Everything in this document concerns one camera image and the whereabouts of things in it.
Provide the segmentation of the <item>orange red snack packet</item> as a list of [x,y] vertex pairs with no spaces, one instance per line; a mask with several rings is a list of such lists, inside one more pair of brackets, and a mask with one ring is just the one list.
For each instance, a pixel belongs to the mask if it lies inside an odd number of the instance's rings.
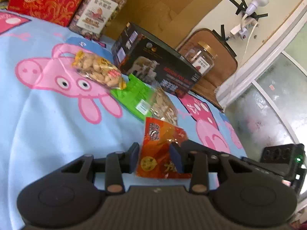
[[187,139],[187,134],[180,127],[147,117],[136,175],[152,179],[189,179],[190,174],[177,172],[169,153],[171,143],[181,144]]

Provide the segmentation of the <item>clear peanut snack bag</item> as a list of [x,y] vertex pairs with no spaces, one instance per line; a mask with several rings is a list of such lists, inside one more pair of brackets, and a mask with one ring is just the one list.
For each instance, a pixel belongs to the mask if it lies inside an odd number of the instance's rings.
[[81,76],[102,86],[120,90],[126,88],[121,71],[110,61],[97,54],[78,51],[72,66]]

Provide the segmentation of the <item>silver metal tin box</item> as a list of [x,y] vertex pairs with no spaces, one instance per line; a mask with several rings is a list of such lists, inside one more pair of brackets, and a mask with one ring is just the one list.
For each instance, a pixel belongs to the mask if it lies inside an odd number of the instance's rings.
[[172,47],[129,22],[112,47],[115,66],[126,75],[153,85],[158,82],[169,94],[182,98],[201,74]]

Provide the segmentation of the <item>green snack packet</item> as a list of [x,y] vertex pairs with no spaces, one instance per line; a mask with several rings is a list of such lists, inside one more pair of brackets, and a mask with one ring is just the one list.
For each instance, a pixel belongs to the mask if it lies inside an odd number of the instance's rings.
[[133,74],[130,74],[128,79],[125,89],[111,89],[111,95],[134,116],[144,121],[146,117],[152,117],[151,99],[155,90]]

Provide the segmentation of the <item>white power strip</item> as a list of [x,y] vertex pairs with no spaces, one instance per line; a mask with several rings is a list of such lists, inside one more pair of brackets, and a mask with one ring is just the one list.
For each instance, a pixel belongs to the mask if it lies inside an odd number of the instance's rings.
[[240,38],[241,40],[245,40],[249,36],[249,29],[251,29],[256,24],[256,19],[247,18],[243,23],[243,28],[241,28],[241,25],[238,24],[230,30],[230,38]]

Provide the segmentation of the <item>nut jar gold lid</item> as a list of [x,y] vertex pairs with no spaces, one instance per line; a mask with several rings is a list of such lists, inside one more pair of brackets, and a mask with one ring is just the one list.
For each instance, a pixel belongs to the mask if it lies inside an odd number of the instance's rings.
[[127,0],[83,0],[69,29],[87,39],[98,41],[126,2]]

